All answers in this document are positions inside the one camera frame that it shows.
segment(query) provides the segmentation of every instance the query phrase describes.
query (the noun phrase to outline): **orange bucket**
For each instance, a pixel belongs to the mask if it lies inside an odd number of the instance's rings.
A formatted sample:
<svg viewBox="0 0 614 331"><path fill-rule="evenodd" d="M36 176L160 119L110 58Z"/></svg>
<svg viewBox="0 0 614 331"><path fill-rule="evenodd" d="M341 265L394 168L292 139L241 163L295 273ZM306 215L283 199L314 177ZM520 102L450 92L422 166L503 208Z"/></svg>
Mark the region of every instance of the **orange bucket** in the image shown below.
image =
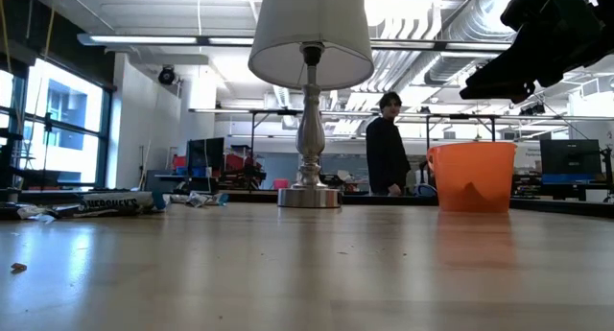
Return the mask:
<svg viewBox="0 0 614 331"><path fill-rule="evenodd" d="M516 145L463 143L429 149L441 211L507 213Z"/></svg>

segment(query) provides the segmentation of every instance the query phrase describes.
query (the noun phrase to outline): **blue object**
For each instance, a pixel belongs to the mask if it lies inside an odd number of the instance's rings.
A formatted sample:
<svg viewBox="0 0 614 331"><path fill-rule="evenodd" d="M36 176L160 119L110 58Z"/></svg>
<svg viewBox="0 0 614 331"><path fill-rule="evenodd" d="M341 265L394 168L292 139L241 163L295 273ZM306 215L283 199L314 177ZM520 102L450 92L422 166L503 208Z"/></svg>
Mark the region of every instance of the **blue object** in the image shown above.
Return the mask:
<svg viewBox="0 0 614 331"><path fill-rule="evenodd" d="M435 189L435 187L428 185L426 183L420 183L415 186L415 189L413 189L413 194L416 197L427 197L427 198L436 197L437 189Z"/></svg>
<svg viewBox="0 0 614 331"><path fill-rule="evenodd" d="M595 179L594 174L542 174L541 183L590 183Z"/></svg>
<svg viewBox="0 0 614 331"><path fill-rule="evenodd" d="M152 192L153 205L158 210L164 210L166 208L166 201L164 196L159 192Z"/></svg>
<svg viewBox="0 0 614 331"><path fill-rule="evenodd" d="M221 194L220 197L218 198L218 205L226 206L227 202L228 202L228 194L226 193Z"/></svg>
<svg viewBox="0 0 614 331"><path fill-rule="evenodd" d="M192 177L207 177L206 167L192 167Z"/></svg>

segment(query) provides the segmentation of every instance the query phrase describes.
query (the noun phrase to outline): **table lamp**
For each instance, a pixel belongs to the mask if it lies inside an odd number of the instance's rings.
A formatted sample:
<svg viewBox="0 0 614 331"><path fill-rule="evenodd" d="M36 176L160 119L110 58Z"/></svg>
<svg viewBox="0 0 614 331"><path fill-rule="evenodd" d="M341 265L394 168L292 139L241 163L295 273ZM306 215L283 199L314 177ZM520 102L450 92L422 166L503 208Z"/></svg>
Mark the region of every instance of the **table lamp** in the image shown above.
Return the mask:
<svg viewBox="0 0 614 331"><path fill-rule="evenodd" d="M373 74L365 0L263 0L248 66L263 81L302 88L305 95L296 134L300 179L279 190L278 205L341 206L340 192L319 180L325 145L319 93L348 88Z"/></svg>

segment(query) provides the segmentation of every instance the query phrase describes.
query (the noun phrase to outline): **person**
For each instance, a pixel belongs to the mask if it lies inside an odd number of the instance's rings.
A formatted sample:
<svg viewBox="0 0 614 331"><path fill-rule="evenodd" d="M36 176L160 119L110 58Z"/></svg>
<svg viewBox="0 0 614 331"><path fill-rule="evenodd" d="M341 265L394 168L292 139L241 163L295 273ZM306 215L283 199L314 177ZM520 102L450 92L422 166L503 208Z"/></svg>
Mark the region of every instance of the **person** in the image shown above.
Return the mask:
<svg viewBox="0 0 614 331"><path fill-rule="evenodd" d="M385 94L379 103L382 116L366 128L366 162L371 194L403 196L410 163L394 118L401 110L401 98L395 92Z"/></svg>

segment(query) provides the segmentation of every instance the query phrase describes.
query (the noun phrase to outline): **window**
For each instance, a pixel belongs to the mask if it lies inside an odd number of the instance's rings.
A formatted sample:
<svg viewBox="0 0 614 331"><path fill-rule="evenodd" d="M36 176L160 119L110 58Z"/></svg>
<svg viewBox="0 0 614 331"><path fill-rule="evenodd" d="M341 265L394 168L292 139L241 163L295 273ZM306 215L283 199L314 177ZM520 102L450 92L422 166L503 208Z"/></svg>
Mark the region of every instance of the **window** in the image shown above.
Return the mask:
<svg viewBox="0 0 614 331"><path fill-rule="evenodd" d="M99 154L106 150L101 128L106 96L101 87L38 59L30 68L25 103L23 143L30 154L20 166L60 172L59 183L102 183L98 173L105 168ZM49 132L47 113L52 120Z"/></svg>
<svg viewBox="0 0 614 331"><path fill-rule="evenodd" d="M0 114L0 129L5 129L9 126L10 117L8 114ZM0 146L7 145L7 138L0 138Z"/></svg>
<svg viewBox="0 0 614 331"><path fill-rule="evenodd" d="M0 106L11 107L11 103L12 75L8 72L0 70Z"/></svg>
<svg viewBox="0 0 614 331"><path fill-rule="evenodd" d="M98 161L98 137L71 130L53 128L45 132L45 125L26 121L24 126L26 145L30 148L28 169L60 171L59 182L94 183Z"/></svg>
<svg viewBox="0 0 614 331"><path fill-rule="evenodd" d="M27 113L100 131L102 104L102 88L40 59L30 68Z"/></svg>

